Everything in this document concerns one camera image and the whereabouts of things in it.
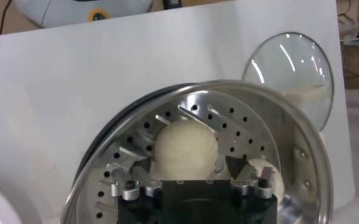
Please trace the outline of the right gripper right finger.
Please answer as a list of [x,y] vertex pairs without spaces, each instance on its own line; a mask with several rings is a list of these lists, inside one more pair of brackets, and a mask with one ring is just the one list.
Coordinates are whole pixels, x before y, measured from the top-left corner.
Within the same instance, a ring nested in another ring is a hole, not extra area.
[[231,176],[231,188],[237,196],[254,194],[263,200],[272,198],[272,166],[232,156],[226,156],[226,164]]

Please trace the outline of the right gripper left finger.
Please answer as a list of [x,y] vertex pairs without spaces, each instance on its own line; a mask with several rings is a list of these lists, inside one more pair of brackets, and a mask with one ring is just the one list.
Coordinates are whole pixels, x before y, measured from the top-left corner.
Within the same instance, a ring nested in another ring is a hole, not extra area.
[[113,179],[110,185],[112,197],[121,196],[125,201],[137,200],[141,193],[147,197],[156,197],[162,190],[163,183],[151,177],[151,165],[150,158],[132,161],[130,167],[118,163],[107,164]]

